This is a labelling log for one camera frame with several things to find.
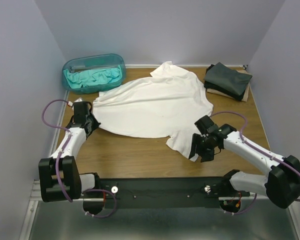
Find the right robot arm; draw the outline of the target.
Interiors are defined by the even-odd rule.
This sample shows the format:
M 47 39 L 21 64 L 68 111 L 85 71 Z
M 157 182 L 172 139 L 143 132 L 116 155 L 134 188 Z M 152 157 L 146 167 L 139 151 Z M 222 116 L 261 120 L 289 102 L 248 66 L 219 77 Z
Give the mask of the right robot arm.
M 232 170 L 215 186 L 207 185 L 207 194 L 218 197 L 236 192 L 263 195 L 277 207 L 286 209 L 300 202 L 300 161 L 293 155 L 282 156 L 266 150 L 243 136 L 229 124 L 218 126 L 205 115 L 195 122 L 198 133 L 192 135 L 189 157 L 200 156 L 202 162 L 214 160 L 215 149 L 228 150 L 245 159 L 261 171 L 261 175 Z

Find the white printed t shirt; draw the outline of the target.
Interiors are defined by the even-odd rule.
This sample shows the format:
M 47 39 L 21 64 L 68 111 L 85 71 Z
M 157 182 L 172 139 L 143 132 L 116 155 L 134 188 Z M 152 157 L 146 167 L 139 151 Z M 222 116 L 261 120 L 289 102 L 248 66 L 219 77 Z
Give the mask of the white printed t shirt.
M 211 115 L 213 104 L 204 84 L 191 71 L 167 61 L 149 77 L 129 81 L 100 92 L 93 101 L 93 115 L 100 128 L 134 138 L 168 138 L 166 145 L 190 157 L 195 122 Z

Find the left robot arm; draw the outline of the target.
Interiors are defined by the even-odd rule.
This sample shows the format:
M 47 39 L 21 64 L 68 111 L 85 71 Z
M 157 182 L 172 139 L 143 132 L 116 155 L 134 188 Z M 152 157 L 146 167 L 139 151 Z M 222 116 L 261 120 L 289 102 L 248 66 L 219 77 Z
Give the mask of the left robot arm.
M 67 126 L 56 126 L 45 120 L 44 108 L 41 114 L 43 123 L 51 128 L 64 130 L 64 138 L 58 148 L 48 158 L 38 164 L 41 198 L 44 202 L 77 200 L 85 192 L 94 198 L 100 194 L 101 185 L 96 173 L 79 174 L 76 157 L 87 138 L 100 123 L 92 112 L 92 103 L 82 98 L 74 102 L 63 101 L 73 110 Z

